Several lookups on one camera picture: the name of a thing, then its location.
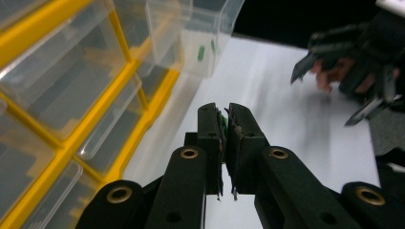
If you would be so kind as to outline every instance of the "human hand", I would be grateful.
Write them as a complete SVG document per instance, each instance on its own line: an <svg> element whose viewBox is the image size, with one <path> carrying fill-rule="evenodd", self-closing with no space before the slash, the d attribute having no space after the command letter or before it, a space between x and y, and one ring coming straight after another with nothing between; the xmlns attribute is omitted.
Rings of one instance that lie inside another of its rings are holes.
<svg viewBox="0 0 405 229"><path fill-rule="evenodd" d="M316 73L316 84L318 89L326 93L330 93L332 91L331 83L341 82L345 78L349 70L352 68L352 66L354 66L355 61L348 57L340 58L335 67L328 71L322 71L322 63L323 63L322 60L316 61L310 72ZM398 77L399 77L399 69L395 69L394 78ZM373 85L374 82L375 82L375 75L374 73L370 73L364 79L364 81L357 87L355 93L365 94L367 90Z"/></svg>

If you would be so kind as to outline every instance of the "yellow drawer frame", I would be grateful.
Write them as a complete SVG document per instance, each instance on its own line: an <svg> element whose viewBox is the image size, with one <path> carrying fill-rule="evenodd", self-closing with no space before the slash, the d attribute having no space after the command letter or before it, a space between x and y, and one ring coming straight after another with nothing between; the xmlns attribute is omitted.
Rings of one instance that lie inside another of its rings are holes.
<svg viewBox="0 0 405 229"><path fill-rule="evenodd" d="M2 53L6 53L0 55L0 69L18 57L31 45L35 44L35 42L48 32L88 6L91 2L92 0L50 1L7 30L0 31L0 50ZM121 148L121 152L107 175L102 176L75 155L78 147L80 147L81 143L112 105L126 83L135 75L143 57L152 50L150 38L147 38L140 47L131 50L130 53L115 10L110 13L109 19L125 56L126 65L68 138L60 140L53 136L49 130L41 126L12 100L0 92L0 97L5 99L9 104L8 111L20 119L28 128L36 132L54 149L52 162L42 175L36 179L22 198L19 199L17 204L15 204L6 215L5 219L0 222L0 228L20 227L35 209L35 206L46 195L71 159L79 162L84 170L99 182L99 188L113 180L122 178L123 171L139 145L144 133L159 116L169 98L180 75L179 72L174 70L167 72L167 75L160 83L158 90L149 103L146 100L143 89L139 89L138 96L142 105L142 116L138 125L134 128L128 140Z"/></svg>

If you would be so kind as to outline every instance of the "white table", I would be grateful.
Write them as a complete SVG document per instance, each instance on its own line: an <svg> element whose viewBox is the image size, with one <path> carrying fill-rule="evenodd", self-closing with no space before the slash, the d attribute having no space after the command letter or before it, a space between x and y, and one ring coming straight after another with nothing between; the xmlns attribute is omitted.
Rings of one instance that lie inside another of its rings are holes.
<svg viewBox="0 0 405 229"><path fill-rule="evenodd" d="M318 92L314 75L289 85L294 64L307 51L240 38L229 40L212 78L183 73L160 117L147 131L124 174L146 185L163 175L186 132L197 131L197 110L215 102L247 106L271 145L289 148L327 187L340 192L351 181L379 185L367 121L345 128L359 107L339 94ZM224 167L224 197L207 197L205 227L261 228L253 196L230 195Z"/></svg>

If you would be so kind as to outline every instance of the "robotic hand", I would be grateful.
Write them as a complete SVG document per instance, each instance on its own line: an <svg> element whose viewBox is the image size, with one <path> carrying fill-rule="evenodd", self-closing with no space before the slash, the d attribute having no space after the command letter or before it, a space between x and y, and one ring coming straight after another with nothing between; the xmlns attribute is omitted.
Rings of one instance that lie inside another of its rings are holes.
<svg viewBox="0 0 405 229"><path fill-rule="evenodd" d="M303 79L316 61L322 60L322 70L327 71L340 58L349 57L355 64L339 90L347 96L358 96L355 89L370 73L375 75L375 83L365 94L364 106L346 125L355 125L395 104L395 63L405 57L405 4L402 2L377 0L376 5L383 10L370 23L314 33L309 40L308 55L294 67L291 84Z"/></svg>

